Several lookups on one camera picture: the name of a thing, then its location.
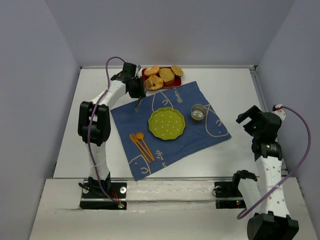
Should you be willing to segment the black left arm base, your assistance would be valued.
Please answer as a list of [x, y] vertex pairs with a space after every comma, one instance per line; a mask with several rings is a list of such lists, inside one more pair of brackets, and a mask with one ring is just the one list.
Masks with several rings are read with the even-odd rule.
[[88, 181], [79, 182], [82, 188], [79, 207], [83, 210], [126, 210], [127, 183], [112, 182], [107, 197], [98, 186], [90, 186]]

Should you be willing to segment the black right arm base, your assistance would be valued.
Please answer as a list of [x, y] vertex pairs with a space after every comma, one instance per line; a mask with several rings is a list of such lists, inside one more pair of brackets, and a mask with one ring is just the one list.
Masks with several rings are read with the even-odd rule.
[[216, 181], [211, 194], [217, 209], [245, 209], [245, 201], [231, 181]]

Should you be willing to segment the seeded oval bread slice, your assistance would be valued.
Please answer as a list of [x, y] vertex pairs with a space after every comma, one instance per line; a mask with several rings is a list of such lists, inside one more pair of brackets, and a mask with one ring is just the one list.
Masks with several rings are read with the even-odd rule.
[[175, 76], [182, 77], [184, 75], [184, 72], [180, 66], [172, 65], [170, 68]]

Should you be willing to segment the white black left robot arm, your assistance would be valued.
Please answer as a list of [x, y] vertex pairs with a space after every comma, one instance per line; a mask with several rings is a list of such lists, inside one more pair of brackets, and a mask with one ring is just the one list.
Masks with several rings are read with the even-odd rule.
[[88, 190], [96, 190], [114, 202], [115, 199], [109, 194], [112, 185], [106, 156], [106, 143], [111, 134], [110, 109], [126, 94], [141, 100], [146, 92], [138, 71], [122, 70], [107, 79], [104, 91], [93, 100], [80, 104], [77, 133], [85, 143], [89, 156]]

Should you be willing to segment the orange speckled bagel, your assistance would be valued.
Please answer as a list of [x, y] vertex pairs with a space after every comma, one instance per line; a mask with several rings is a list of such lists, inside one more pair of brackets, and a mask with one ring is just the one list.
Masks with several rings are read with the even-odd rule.
[[152, 75], [146, 80], [146, 86], [151, 91], [156, 91], [164, 86], [164, 81], [157, 75]]

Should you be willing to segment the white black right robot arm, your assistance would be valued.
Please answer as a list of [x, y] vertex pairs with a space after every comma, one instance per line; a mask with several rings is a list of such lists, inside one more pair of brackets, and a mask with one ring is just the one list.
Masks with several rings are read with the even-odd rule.
[[252, 136], [251, 150], [258, 174], [238, 170], [233, 175], [232, 183], [246, 206], [237, 218], [248, 218], [246, 232], [250, 240], [292, 240], [300, 227], [291, 218], [280, 183], [283, 153], [277, 142], [285, 113], [263, 112], [254, 105], [241, 113], [236, 122], [240, 124], [247, 118], [250, 121], [243, 128]]

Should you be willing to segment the metal tongs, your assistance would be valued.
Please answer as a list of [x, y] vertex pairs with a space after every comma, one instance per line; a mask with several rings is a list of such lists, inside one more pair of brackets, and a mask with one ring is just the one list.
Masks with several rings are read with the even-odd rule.
[[143, 98], [147, 96], [147, 91], [149, 89], [148, 84], [141, 78], [141, 94], [138, 98], [137, 105], [135, 107], [135, 111], [139, 112], [140, 111], [140, 105], [142, 103]]

